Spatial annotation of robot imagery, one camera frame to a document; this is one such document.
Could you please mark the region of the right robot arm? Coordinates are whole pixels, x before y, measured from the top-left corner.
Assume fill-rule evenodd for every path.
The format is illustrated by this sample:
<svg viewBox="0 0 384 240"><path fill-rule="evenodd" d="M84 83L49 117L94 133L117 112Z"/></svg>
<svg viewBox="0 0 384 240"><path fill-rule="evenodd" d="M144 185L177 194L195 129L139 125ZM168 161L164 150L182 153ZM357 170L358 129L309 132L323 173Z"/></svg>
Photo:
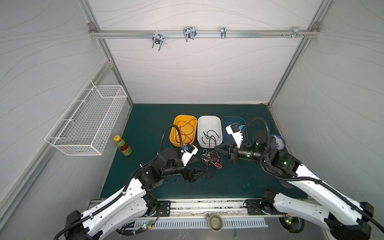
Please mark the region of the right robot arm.
<svg viewBox="0 0 384 240"><path fill-rule="evenodd" d="M234 164L238 160L255 162L267 175L299 188L314 200L309 203L268 190L259 202L249 202L248 207L267 215L284 214L309 221L329 231L337 240L368 240L372 225L384 230L373 218L371 204L354 201L326 184L297 158L278 150L276 138L267 137L266 131L254 133L251 145L243 143L241 132L233 137L234 142L217 145L215 150Z"/></svg>

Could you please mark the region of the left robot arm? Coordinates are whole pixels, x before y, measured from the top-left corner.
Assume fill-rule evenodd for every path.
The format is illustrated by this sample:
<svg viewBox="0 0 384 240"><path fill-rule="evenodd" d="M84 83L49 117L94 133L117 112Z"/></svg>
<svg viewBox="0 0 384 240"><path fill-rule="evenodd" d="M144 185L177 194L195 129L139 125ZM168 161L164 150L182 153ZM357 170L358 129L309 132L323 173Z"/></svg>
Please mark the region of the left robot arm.
<svg viewBox="0 0 384 240"><path fill-rule="evenodd" d="M152 215L158 200L151 192L164 178L183 176L191 183L196 180L196 171L192 171L188 163L197 152L198 148L191 144L182 147L179 153L170 148L159 152L154 159L137 168L115 194L82 213L69 214L66 227L54 239L64 236L67 240L102 240L124 224Z"/></svg>

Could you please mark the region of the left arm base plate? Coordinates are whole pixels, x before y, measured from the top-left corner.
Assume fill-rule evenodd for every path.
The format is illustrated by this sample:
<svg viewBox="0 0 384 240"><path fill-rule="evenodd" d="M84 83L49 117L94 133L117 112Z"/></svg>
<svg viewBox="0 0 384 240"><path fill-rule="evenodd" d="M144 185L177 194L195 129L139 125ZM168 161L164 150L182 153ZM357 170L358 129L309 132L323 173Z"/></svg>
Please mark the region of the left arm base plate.
<svg viewBox="0 0 384 240"><path fill-rule="evenodd" d="M170 214L171 201L159 201L150 214L150 217L169 217Z"/></svg>

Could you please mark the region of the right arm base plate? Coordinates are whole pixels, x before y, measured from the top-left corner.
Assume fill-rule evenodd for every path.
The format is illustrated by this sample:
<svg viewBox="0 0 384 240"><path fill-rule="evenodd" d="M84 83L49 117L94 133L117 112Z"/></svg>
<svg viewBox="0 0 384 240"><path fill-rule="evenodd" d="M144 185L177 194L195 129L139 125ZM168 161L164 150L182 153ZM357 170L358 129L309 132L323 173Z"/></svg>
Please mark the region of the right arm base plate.
<svg viewBox="0 0 384 240"><path fill-rule="evenodd" d="M256 215L270 215L271 210L267 206L263 205L261 200L247 199L243 202L243 207L247 210L247 214L250 216Z"/></svg>

